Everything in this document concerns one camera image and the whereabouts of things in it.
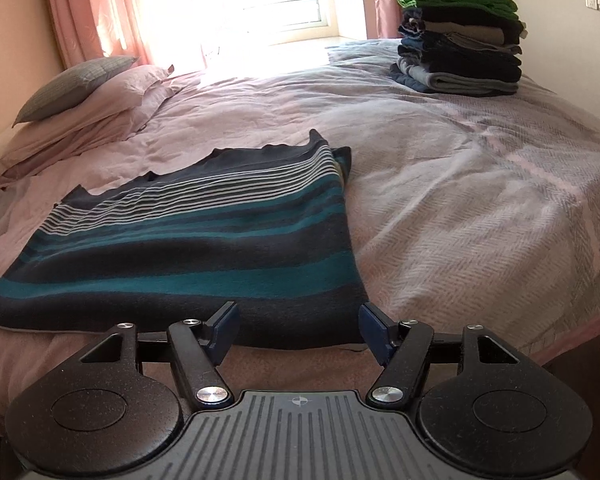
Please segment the teal navy striped sweater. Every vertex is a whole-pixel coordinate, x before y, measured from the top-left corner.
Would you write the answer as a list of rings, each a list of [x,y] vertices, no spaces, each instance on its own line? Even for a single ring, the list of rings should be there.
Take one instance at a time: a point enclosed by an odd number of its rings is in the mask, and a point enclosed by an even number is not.
[[[357,344],[367,299],[344,188],[350,148],[223,148],[93,195],[74,188],[0,277],[0,326],[145,332],[237,304],[244,346]]]

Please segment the pink grey bed cover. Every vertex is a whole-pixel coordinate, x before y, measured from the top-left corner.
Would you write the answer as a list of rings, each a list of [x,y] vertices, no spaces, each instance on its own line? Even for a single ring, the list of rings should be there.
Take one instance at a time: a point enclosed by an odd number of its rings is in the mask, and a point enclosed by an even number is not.
[[[316,130],[352,150],[349,226],[375,304],[600,370],[600,121],[530,79],[499,98],[417,93],[389,78],[395,54],[392,40],[346,44],[258,79],[137,67],[6,133],[0,276],[77,186],[99,194]]]

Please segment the grey folded garment bottom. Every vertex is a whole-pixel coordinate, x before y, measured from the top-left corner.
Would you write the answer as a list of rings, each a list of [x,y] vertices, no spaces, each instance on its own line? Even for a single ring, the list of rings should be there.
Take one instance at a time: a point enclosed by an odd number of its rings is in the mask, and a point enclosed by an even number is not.
[[[516,82],[496,79],[477,79],[450,73],[431,73],[425,67],[398,61],[400,71],[410,75],[422,84],[426,84],[432,93],[458,94],[459,96],[511,96],[518,91]]]

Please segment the navy blue folded garment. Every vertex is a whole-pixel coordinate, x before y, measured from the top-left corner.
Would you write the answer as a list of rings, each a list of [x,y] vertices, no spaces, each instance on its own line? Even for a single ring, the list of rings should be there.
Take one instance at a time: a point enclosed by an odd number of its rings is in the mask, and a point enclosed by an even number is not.
[[[432,90],[427,87],[426,84],[422,84],[410,75],[402,73],[396,63],[390,65],[389,77],[398,84],[402,84],[402,86],[410,88],[416,92],[432,93]]]

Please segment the grey pillow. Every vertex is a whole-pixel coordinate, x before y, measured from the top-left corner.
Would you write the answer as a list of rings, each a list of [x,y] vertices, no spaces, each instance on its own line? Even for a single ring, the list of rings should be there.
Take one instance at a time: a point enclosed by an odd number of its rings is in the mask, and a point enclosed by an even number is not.
[[[12,124],[39,122],[79,105],[102,84],[131,68],[136,61],[134,56],[116,55],[92,58],[67,68],[30,96]]]

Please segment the black folded garment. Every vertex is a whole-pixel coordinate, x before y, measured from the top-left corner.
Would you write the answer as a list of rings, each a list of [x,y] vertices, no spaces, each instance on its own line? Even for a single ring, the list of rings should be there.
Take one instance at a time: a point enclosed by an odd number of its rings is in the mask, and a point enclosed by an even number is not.
[[[473,8],[407,8],[399,26],[398,55],[431,73],[516,82],[523,31],[521,21]]]

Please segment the white framed window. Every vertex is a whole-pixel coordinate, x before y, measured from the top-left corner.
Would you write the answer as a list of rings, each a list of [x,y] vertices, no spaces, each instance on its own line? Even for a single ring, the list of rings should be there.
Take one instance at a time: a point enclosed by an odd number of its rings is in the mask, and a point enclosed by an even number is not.
[[[144,0],[157,58],[211,54],[234,44],[367,36],[364,0]]]

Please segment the green folded garment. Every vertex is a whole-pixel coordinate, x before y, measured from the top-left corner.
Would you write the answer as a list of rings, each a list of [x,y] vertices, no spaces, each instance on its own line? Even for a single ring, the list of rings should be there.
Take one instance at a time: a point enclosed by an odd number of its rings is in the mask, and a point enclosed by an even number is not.
[[[484,11],[498,18],[516,21],[518,6],[513,0],[396,0],[403,9],[408,8],[460,8]]]

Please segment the pink left curtain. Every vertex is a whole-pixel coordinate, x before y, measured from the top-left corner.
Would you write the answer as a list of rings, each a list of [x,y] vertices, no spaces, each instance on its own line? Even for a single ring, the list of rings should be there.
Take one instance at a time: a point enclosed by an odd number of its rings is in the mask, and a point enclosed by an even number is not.
[[[140,64],[176,64],[176,0],[47,0],[64,65],[127,55]]]

